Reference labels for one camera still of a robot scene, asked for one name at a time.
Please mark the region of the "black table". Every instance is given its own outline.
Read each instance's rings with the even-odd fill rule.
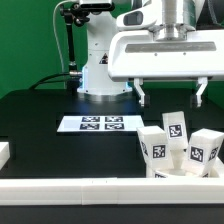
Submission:
[[[162,113],[184,111],[188,137],[201,128],[224,131],[224,110],[206,97],[190,107],[190,89],[150,90],[151,105],[138,97],[91,102],[64,90],[20,90],[0,100],[0,140],[11,158],[0,178],[144,177],[136,132],[59,134],[64,115],[141,115],[162,127]],[[219,157],[223,160],[224,148]],[[223,223],[224,205],[107,205],[0,207],[2,223]]]

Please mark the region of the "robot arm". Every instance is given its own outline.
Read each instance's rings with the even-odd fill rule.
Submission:
[[[117,26],[123,32],[111,43],[109,75],[114,81],[134,80],[142,106],[148,103],[140,87],[144,80],[195,80],[199,89],[194,99],[200,107],[208,80],[224,79],[224,31],[196,31],[204,3],[151,0],[118,17]]]

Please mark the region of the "black tabletop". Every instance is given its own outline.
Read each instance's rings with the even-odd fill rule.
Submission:
[[[132,96],[117,102],[78,99],[64,90],[14,91],[0,100],[0,140],[11,158],[1,178],[144,177],[136,132],[57,133],[64,115],[140,115],[163,128],[162,113],[183,111],[188,138],[201,128],[224,130],[224,110],[205,98],[190,106],[191,90],[150,90],[151,105]],[[223,158],[224,149],[220,150]]]

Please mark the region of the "green background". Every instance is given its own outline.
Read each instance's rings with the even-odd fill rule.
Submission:
[[[10,91],[28,89],[48,75],[61,72],[53,33],[53,10],[59,0],[1,0],[0,6],[0,98]],[[120,5],[113,16],[129,10]],[[65,23],[57,15],[57,30],[67,66]],[[87,60],[85,27],[74,27],[75,53],[79,68]],[[40,88],[64,88],[62,83]],[[193,82],[146,83],[144,88],[195,88]],[[208,97],[224,108],[224,82],[210,82]]]

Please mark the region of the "printed marker sheet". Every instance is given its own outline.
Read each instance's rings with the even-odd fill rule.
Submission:
[[[64,116],[57,132],[136,131],[141,116]]]

